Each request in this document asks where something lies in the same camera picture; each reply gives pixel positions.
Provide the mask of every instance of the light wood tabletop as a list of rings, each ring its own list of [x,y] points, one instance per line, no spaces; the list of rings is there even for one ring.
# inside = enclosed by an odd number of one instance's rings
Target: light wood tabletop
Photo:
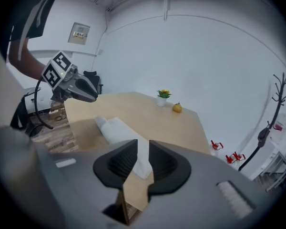
[[[194,151],[210,154],[208,142],[196,112],[183,109],[181,113],[172,110],[172,104],[156,105],[156,99],[137,92],[102,94],[94,103],[75,99],[65,102],[65,109],[80,150],[106,148],[95,118],[120,118],[146,140],[175,144]],[[123,189],[125,201],[143,211],[148,205],[147,188],[153,183],[151,173],[143,180],[134,172],[126,179]]]

